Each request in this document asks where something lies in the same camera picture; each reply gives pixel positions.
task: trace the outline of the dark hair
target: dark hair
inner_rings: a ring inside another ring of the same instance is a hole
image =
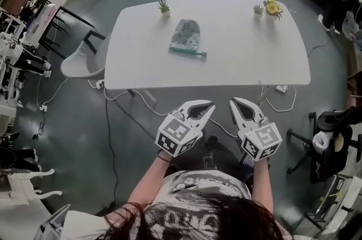
[[[202,197],[213,209],[218,219],[218,228],[212,231],[216,235],[213,239],[234,239],[238,237],[248,240],[282,240],[285,235],[273,215],[259,203],[221,194]],[[152,207],[154,205],[172,207],[171,203],[154,203]],[[122,208],[122,212],[119,213],[120,223],[113,224],[106,218],[110,228],[104,235],[98,237],[98,240],[130,239],[130,232],[137,217],[139,217],[139,227],[136,239],[157,239],[152,234],[146,221],[145,215],[148,214],[148,210],[144,211],[140,205],[135,203],[130,203],[128,206],[132,207],[132,210]],[[182,231],[176,229],[170,229],[166,234],[163,233],[163,239],[181,239],[184,237],[191,239],[190,236],[182,235]]]

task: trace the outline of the floor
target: floor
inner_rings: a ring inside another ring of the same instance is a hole
[[[119,12],[125,7],[159,0],[68,0],[66,7],[86,20],[93,22],[99,32],[108,35],[115,24]],[[279,0],[291,11],[306,51],[316,45],[324,45],[329,36],[317,21],[318,9],[308,0]],[[88,27],[63,16],[69,34],[57,33],[56,42],[61,51],[70,55],[79,45]],[[40,82],[39,103],[50,99],[64,81],[59,66],[61,61],[51,54],[53,74],[50,79]],[[287,176],[286,169],[296,164],[303,155],[299,142],[289,143],[285,139],[289,127],[303,135],[311,133],[308,113],[325,110],[343,109],[346,102],[346,66],[343,48],[331,42],[326,47],[313,51],[309,59],[311,83],[297,86],[298,92],[292,111],[276,113],[266,103],[262,111],[274,121],[283,136],[284,142],[278,153],[270,158],[270,177],[273,189],[275,212],[295,227],[308,207],[318,199],[321,185],[309,184],[309,164],[306,163],[293,175]],[[137,73],[137,67],[130,75]],[[19,109],[16,129],[21,132],[16,146],[35,147],[44,170],[54,168],[55,175],[45,177],[35,183],[43,191],[62,190],[64,195],[48,200],[53,208],[70,203],[72,209],[96,213],[113,200],[115,176],[112,171],[112,154],[108,146],[108,130],[105,115],[105,98],[102,91],[92,89],[85,80],[70,79],[59,91],[55,99],[48,104],[45,114],[44,133],[39,140],[29,141],[38,132],[42,114],[37,109],[36,93],[38,77],[29,74],[25,88],[21,93],[23,109]],[[233,134],[233,126],[228,99],[238,96],[256,101],[261,88],[255,86],[165,88],[151,89],[157,99],[156,109],[165,113],[188,100],[212,100],[217,108],[213,119],[221,123]],[[285,109],[292,103],[293,89],[281,96],[273,93],[269,100],[276,108]],[[117,103],[109,102],[111,123],[111,141],[116,153],[115,168],[119,174],[117,203],[127,200],[128,195],[143,176],[155,158],[157,147],[153,139],[131,120],[118,105],[125,108],[142,126],[155,135],[162,118],[151,113],[139,97],[129,95],[121,97]],[[206,126],[208,135],[216,134],[236,157],[240,150],[235,141],[212,123]]]

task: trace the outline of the gray bag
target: gray bag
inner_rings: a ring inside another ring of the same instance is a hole
[[[70,204],[57,210],[43,224],[39,226],[33,240],[60,240],[64,221]]]

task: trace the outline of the flower pot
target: flower pot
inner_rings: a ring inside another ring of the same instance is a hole
[[[262,14],[257,14],[257,13],[254,12],[254,19],[260,20],[261,17],[262,17]]]
[[[162,16],[168,17],[171,15],[171,11],[166,11],[162,13]]]
[[[267,21],[268,23],[274,24],[274,22],[275,22],[276,20],[278,20],[278,16],[266,15],[266,16],[265,16],[265,19],[266,19],[266,21]]]

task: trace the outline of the table top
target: table top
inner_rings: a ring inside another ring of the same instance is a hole
[[[59,10],[60,5],[55,5],[53,3],[45,5],[40,11],[38,17],[31,22],[25,38],[32,45],[36,46],[44,34],[48,25],[53,21],[57,11]]]
[[[289,10],[270,24],[254,19],[263,0],[169,0],[164,18],[157,2],[125,8],[109,43],[107,89],[208,85],[303,85],[311,75],[305,46]],[[169,51],[181,19],[200,26],[200,52]]]

